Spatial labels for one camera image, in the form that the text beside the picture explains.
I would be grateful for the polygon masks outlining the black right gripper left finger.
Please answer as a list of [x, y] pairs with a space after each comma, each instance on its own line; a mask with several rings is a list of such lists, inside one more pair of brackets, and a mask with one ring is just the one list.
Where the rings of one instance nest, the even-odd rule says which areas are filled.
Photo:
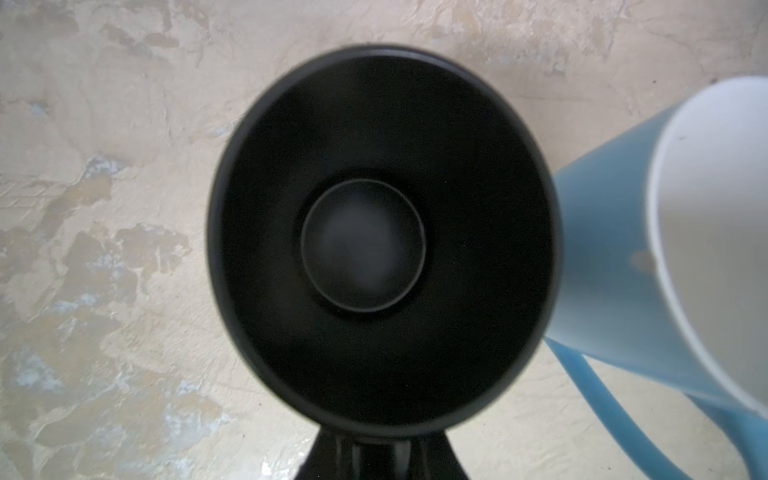
[[312, 444], [295, 480], [336, 480], [339, 473], [339, 437], [321, 429]]

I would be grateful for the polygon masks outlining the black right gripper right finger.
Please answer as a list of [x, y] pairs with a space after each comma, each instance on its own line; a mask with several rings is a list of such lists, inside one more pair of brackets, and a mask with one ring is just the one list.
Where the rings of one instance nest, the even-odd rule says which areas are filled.
[[412, 441], [410, 478], [413, 480], [468, 480], [444, 431]]

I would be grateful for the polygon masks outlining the black mug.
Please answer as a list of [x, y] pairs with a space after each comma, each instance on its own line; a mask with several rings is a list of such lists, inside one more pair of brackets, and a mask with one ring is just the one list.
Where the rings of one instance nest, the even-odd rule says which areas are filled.
[[285, 74], [232, 135], [207, 258], [256, 376], [324, 427], [459, 424], [519, 375], [549, 321], [562, 234], [527, 125], [456, 63], [357, 45]]

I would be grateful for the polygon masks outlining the light blue mug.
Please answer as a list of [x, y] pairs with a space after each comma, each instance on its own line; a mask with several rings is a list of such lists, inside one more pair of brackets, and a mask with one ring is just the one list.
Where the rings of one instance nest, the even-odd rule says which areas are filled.
[[684, 393], [767, 475], [767, 80], [723, 80], [555, 177], [564, 263], [546, 344], [651, 479], [683, 472], [590, 360]]

